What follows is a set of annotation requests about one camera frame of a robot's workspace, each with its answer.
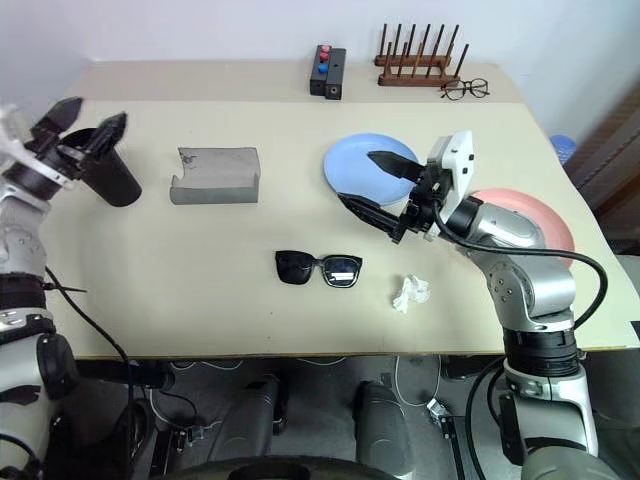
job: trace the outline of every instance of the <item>white tissue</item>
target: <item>white tissue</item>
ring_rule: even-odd
[[[398,292],[398,296],[393,299],[393,308],[398,312],[407,313],[409,300],[424,303],[429,300],[430,296],[429,283],[419,279],[415,275],[409,275],[404,277],[402,289]]]

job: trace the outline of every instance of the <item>table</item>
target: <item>table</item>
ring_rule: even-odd
[[[480,271],[442,240],[407,233],[394,245],[342,206],[322,171],[324,154],[347,135],[391,135],[424,160],[439,136],[468,129],[477,160],[471,190],[509,187],[542,199],[565,219],[577,251],[608,271],[609,294],[577,332],[580,347],[639,347],[630,321],[640,300],[551,145],[506,76],[490,65],[468,68],[489,80],[486,101],[378,88],[377,70],[366,65],[348,66],[345,99],[335,102],[306,93],[306,62],[281,63],[284,77],[266,75],[259,86],[257,75],[268,71],[259,63],[97,64],[69,92],[87,99],[75,127],[126,111],[118,151],[143,193],[121,209],[84,184],[59,193],[42,228],[49,265],[66,285],[89,290],[75,297],[132,357],[501,352]],[[180,146],[256,147],[259,203],[173,205]],[[351,289],[328,287],[319,272],[305,286],[286,285],[275,270],[280,249],[357,255],[363,270]],[[571,270],[579,314],[597,281],[586,266]],[[428,280],[432,297],[403,315],[391,298],[407,274]],[[48,302],[78,357],[115,356],[59,294]]]

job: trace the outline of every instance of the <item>plate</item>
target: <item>plate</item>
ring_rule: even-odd
[[[404,143],[379,133],[359,133],[343,138],[324,157],[324,175],[336,193],[350,193],[390,205],[409,195],[415,184],[381,170],[367,156],[373,150],[388,150],[419,163]]]
[[[509,188],[480,190],[472,193],[472,195],[483,202],[493,203],[529,217],[542,229],[547,248],[575,251],[573,235],[571,235],[571,231],[562,220],[562,217],[537,198]],[[572,263],[572,260],[568,258],[561,258],[560,260],[566,265],[571,265]]]

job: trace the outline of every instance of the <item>gray box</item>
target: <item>gray box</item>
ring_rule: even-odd
[[[171,180],[176,205],[258,203],[260,160],[253,147],[178,148],[183,178]]]

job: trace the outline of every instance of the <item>black sunglasses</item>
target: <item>black sunglasses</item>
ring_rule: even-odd
[[[476,98],[482,98],[489,95],[489,83],[484,78],[474,78],[470,82],[454,80],[444,84],[440,90],[444,92],[440,98],[447,97],[449,100],[460,100],[467,92]]]
[[[321,259],[305,252],[280,250],[276,252],[276,267],[280,280],[293,285],[307,283],[313,267],[322,268],[324,281],[332,287],[348,288],[355,285],[362,267],[362,259],[351,255],[329,255]]]

